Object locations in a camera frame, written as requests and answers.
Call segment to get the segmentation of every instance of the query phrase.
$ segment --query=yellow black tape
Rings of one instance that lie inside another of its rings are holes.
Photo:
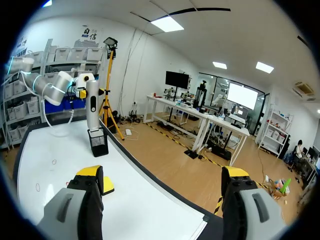
[[[214,215],[217,215],[217,212],[218,212],[218,210],[219,210],[219,208],[220,208],[220,206],[221,206],[221,202],[222,202],[222,196],[220,196],[219,197],[219,200],[218,200],[218,203],[216,204],[216,207],[215,207],[215,210],[214,210]]]
[[[187,148],[187,149],[189,149],[189,150],[191,150],[190,148],[188,148],[186,145],[184,145],[184,144],[182,144],[181,142],[179,142],[179,141],[177,141],[177,140],[175,140],[173,137],[171,137],[171,136],[169,136],[169,135],[167,135],[167,134],[165,134],[165,133],[163,133],[162,131],[160,131],[159,129],[157,129],[157,128],[155,128],[154,126],[152,126],[152,125],[150,125],[150,124],[148,124],[148,123],[145,123],[146,125],[148,125],[150,128],[152,128],[152,129],[154,129],[154,130],[156,130],[157,132],[159,132],[159,133],[161,133],[163,136],[166,136],[167,138],[169,138],[169,139],[171,139],[172,141],[174,141],[176,144],[179,144],[180,146],[182,146],[182,147],[184,147],[184,148]],[[206,157],[206,156],[202,156],[204,159],[206,159],[206,160],[208,160],[210,163],[212,163],[212,164],[215,164],[215,165],[217,165],[217,166],[219,166],[220,168],[222,168],[223,166],[221,165],[221,164],[219,164],[219,163],[217,163],[217,162],[215,162],[215,161],[213,161],[213,160],[211,160],[211,159],[209,159],[208,157]],[[261,183],[259,183],[259,182],[257,182],[257,181],[255,181],[255,183],[256,184],[258,184],[259,186],[261,186],[261,187],[264,187],[264,188],[266,188],[266,189],[268,189],[268,187],[266,186],[266,185],[262,185]]]

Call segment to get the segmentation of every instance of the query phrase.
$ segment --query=tv screen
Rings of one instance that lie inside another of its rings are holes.
[[[257,97],[258,93],[256,91],[230,83],[228,97],[226,99],[253,110],[256,105]]]
[[[175,86],[182,89],[188,89],[189,75],[166,71],[165,84]]]

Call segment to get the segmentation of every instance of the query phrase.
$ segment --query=white tabletop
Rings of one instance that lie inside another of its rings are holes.
[[[236,120],[236,121],[238,121],[238,122],[240,122],[242,124],[246,124],[246,120],[244,120],[243,118],[241,118],[241,117],[239,117],[237,115],[234,115],[232,113],[230,113],[228,117],[233,119],[233,120]]]
[[[115,189],[102,197],[103,239],[189,240],[204,229],[203,213],[156,184],[109,137],[109,154],[93,157],[85,120],[57,127],[68,129],[69,135],[55,137],[49,127],[35,129],[21,146],[18,198],[32,223],[39,223],[44,206],[77,171],[101,165]]]
[[[249,134],[249,131],[248,129],[242,127],[242,128],[238,128],[236,126],[232,126],[230,122],[228,121],[225,121],[217,116],[214,116],[214,115],[207,115],[207,118],[209,121],[221,126],[221,127],[225,127],[229,130],[231,130],[232,132],[236,132],[238,134],[241,134],[241,135],[245,135],[245,136],[250,136]]]
[[[154,97],[154,96],[151,96],[151,95],[147,95],[147,97],[149,99],[152,99],[154,101],[157,101],[157,102],[160,102],[160,103],[163,103],[163,104],[166,104],[166,105],[169,105],[169,106],[172,106],[174,107],[175,109],[178,109],[178,110],[181,110],[185,113],[188,113],[188,114],[191,114],[193,116],[196,116],[198,118],[201,118],[201,119],[206,119],[207,116],[201,112],[198,112],[196,109],[194,109],[193,107],[182,107],[182,106],[178,106],[176,105],[176,102],[174,101],[171,101],[171,100],[168,100],[168,99],[164,99],[162,97]]]

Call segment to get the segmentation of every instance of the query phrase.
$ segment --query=white wall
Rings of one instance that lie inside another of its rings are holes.
[[[317,131],[316,131],[316,135],[315,135],[315,139],[314,139],[313,145],[317,149],[320,149],[320,120],[319,120],[319,124],[318,124],[318,128],[317,128]]]
[[[309,149],[309,147],[314,144],[319,119],[312,115],[291,92],[275,85],[272,85],[270,89],[269,103],[262,121],[262,126],[267,120],[270,105],[274,104],[275,110],[281,111],[285,115],[293,115],[291,128],[288,132],[291,135],[288,150],[292,151],[299,140],[302,140],[303,147]],[[259,131],[256,140],[259,139],[260,136],[261,131]]]
[[[109,95],[112,109],[117,110],[130,43],[135,30],[133,27],[100,17],[53,17],[28,25],[22,35],[27,38],[27,50],[33,52],[44,51],[48,39],[53,39],[52,45],[72,48],[81,36],[83,25],[102,29],[99,47],[104,47],[103,40],[108,37],[118,40]],[[164,89],[168,88],[165,87],[166,71],[183,70],[193,79],[198,78],[198,68],[183,55],[150,35],[144,33],[141,36],[141,33],[139,30],[135,33],[132,48],[135,46],[136,48],[129,60],[124,79],[120,112],[125,116],[128,115],[134,101],[138,104],[137,112],[141,114],[145,109],[147,94],[153,92],[160,96],[163,94]]]

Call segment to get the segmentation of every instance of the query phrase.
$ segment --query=glass wall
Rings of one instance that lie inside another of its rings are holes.
[[[254,135],[256,126],[259,125],[260,122],[259,118],[261,115],[262,108],[265,105],[265,93],[257,89],[254,89],[250,86],[244,85],[242,83],[222,78],[219,76],[206,75],[200,73],[198,78],[199,85],[200,80],[208,80],[206,84],[207,96],[205,100],[205,105],[212,106],[214,109],[216,109],[217,112],[219,112],[219,110],[222,107],[225,109],[225,113],[234,113],[234,111],[240,110],[245,114],[243,118],[245,118],[246,121],[246,128],[248,129],[251,135]],[[235,102],[226,100],[228,96],[230,83],[243,86],[258,93],[253,110],[236,104]]]

